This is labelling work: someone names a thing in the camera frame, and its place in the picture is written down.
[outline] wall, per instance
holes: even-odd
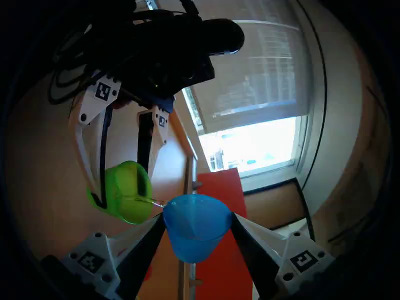
[[[316,241],[338,255],[352,246],[376,203],[385,173],[391,134],[382,95],[364,54],[356,47],[364,83],[360,131],[343,176],[312,217]],[[367,90],[378,96],[374,98]]]
[[[132,227],[100,212],[88,201],[68,132],[71,103],[50,105],[48,84],[48,78],[42,80],[18,103],[8,121],[6,137],[8,197],[20,234],[38,259],[48,254],[61,258],[93,232],[113,236]],[[107,137],[106,167],[136,160],[136,115],[141,110],[132,103],[114,112]],[[183,194],[186,160],[171,127],[151,180],[155,199],[169,201]],[[175,300],[178,263],[165,233],[151,263],[152,276],[139,292],[140,299]]]
[[[297,176],[308,209],[314,214],[329,197],[338,184],[352,155],[359,134],[363,107],[363,83],[360,66],[357,62],[354,43],[344,27],[317,1],[300,1],[312,20],[322,48],[327,80],[326,115],[318,153],[312,166],[320,135],[320,121],[323,116],[325,96],[321,54],[317,54],[318,44],[304,12],[296,1],[291,1],[304,31],[314,70],[313,99],[319,110],[313,116],[317,122],[312,124],[313,137],[304,154],[303,168]]]
[[[265,228],[275,229],[305,215],[302,198],[294,182],[252,194],[245,194],[247,218]]]

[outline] green plastic bowl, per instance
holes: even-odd
[[[146,221],[153,208],[149,176],[135,161],[128,160],[105,171],[106,209],[96,205],[90,189],[86,194],[97,209],[130,224]]]

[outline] red surface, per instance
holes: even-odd
[[[198,194],[216,198],[232,212],[247,217],[236,168],[200,174],[197,180],[202,183]],[[203,281],[202,285],[196,287],[196,300],[252,299],[252,278],[231,230],[205,261],[196,264],[196,278]]]

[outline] screw hole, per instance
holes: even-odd
[[[293,273],[286,273],[283,275],[283,280],[284,281],[291,281],[293,279]]]
[[[104,274],[103,276],[101,276],[101,280],[104,281],[105,283],[110,283],[113,280],[113,278],[108,274]]]

